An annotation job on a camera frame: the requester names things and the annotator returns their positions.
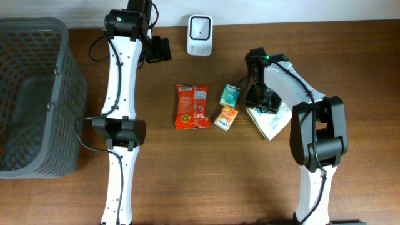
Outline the yellow wet wipes pack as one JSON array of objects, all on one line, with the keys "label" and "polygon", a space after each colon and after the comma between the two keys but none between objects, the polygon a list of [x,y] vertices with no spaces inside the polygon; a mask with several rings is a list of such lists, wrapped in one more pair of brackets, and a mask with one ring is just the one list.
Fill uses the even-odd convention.
[{"label": "yellow wet wipes pack", "polygon": [[257,109],[249,107],[246,108],[246,111],[268,142],[280,133],[292,118],[292,112],[284,102],[281,103],[276,114],[261,113]]}]

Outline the teal tissue packet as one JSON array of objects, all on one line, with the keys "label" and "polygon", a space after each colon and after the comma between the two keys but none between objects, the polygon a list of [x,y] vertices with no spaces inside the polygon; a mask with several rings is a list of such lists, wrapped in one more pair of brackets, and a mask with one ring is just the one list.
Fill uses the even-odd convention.
[{"label": "teal tissue packet", "polygon": [[219,104],[222,106],[235,108],[240,91],[241,90],[238,87],[227,84],[222,92]]}]

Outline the orange tissue packet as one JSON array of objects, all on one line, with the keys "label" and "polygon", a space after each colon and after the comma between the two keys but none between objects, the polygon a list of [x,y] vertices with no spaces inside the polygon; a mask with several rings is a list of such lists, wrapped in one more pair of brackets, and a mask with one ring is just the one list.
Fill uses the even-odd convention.
[{"label": "orange tissue packet", "polygon": [[237,115],[238,115],[237,110],[235,110],[230,106],[224,106],[219,116],[214,120],[214,124],[217,127],[225,131],[228,131]]}]

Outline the red snack packet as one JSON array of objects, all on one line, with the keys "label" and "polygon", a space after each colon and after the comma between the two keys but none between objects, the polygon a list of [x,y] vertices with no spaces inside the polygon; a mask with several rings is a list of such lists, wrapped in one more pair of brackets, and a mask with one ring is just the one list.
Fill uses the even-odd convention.
[{"label": "red snack packet", "polygon": [[210,126],[206,116],[208,86],[177,84],[178,104],[176,129],[201,129]]}]

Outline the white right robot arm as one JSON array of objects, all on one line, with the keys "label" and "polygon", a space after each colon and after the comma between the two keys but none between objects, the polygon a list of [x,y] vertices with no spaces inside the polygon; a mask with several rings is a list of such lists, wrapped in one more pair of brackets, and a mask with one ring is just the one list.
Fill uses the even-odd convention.
[{"label": "white right robot arm", "polygon": [[268,55],[260,47],[250,50],[245,62],[248,78],[254,79],[246,105],[276,113],[284,103],[292,113],[289,145],[301,173],[293,223],[330,224],[331,184],[348,151],[343,100],[315,90],[283,53]]}]

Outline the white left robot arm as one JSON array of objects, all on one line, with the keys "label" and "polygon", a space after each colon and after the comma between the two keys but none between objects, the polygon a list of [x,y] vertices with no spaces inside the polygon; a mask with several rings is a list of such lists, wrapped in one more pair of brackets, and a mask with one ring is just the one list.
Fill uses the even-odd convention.
[{"label": "white left robot arm", "polygon": [[109,179],[101,224],[131,224],[134,165],[146,136],[145,121],[136,118],[136,74],[145,63],[171,59],[168,40],[153,36],[152,1],[129,1],[104,18],[109,46],[109,78],[104,105],[91,119],[92,128],[106,141]]}]

